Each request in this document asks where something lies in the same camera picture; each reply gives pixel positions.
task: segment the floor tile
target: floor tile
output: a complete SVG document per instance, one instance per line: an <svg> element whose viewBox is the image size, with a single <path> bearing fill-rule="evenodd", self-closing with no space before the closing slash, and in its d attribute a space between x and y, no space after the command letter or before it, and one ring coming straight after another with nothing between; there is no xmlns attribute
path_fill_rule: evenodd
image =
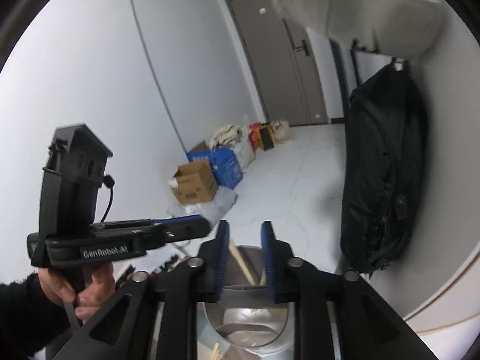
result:
<svg viewBox="0 0 480 360"><path fill-rule="evenodd" d="M237 245L258 247L263 221L272 221L277 238L288 242L295 255L334 272L340 259L344 127L293 128L296 141L257 152L224 219ZM195 254L201 241L193 240L188 252Z"/></svg>

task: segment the blue box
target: blue box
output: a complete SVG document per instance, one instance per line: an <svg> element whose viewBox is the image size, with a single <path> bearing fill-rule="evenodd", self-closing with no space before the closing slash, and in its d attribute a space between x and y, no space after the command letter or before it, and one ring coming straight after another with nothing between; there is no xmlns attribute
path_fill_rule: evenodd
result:
<svg viewBox="0 0 480 360"><path fill-rule="evenodd" d="M187 153L190 162L208 160L219 185L234 189L243 179L243 173L235 153L226 147L211 151L206 142L195 146Z"/></svg>

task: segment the gray door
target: gray door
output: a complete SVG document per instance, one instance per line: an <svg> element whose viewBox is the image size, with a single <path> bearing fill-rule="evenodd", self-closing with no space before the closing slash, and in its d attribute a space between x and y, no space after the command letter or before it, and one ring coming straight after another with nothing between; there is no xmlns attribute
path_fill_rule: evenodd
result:
<svg viewBox="0 0 480 360"><path fill-rule="evenodd" d="M229 0L269 121L326 123L316 63L303 27L280 19L270 0Z"/></svg>

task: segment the black jacket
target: black jacket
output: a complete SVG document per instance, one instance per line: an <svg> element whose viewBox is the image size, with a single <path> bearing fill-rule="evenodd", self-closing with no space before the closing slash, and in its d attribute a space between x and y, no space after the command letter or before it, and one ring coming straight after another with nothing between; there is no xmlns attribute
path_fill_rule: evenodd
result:
<svg viewBox="0 0 480 360"><path fill-rule="evenodd" d="M0 284L0 358L27 359L68 326L65 310L45 296L38 275Z"/></svg>

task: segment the finger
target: finger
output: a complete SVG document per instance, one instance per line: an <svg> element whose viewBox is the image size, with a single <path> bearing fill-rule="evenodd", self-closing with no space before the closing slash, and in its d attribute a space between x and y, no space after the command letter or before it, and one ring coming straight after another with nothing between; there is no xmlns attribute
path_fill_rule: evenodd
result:
<svg viewBox="0 0 480 360"><path fill-rule="evenodd" d="M85 306L78 306L75 308L75 315L78 319L82 320L83 323L88 321L93 315L100 309L100 307L85 307Z"/></svg>
<svg viewBox="0 0 480 360"><path fill-rule="evenodd" d="M40 285L45 295L51 291L57 295L63 302L72 303L75 298L75 290L62 275L57 271L47 268L38 271Z"/></svg>
<svg viewBox="0 0 480 360"><path fill-rule="evenodd" d="M96 284L102 284L110 280L113 277L113 264L108 262L103 264L100 268L92 273L92 282Z"/></svg>
<svg viewBox="0 0 480 360"><path fill-rule="evenodd" d="M115 280L111 278L106 283L92 283L78 294L79 306L100 306L115 292Z"/></svg>

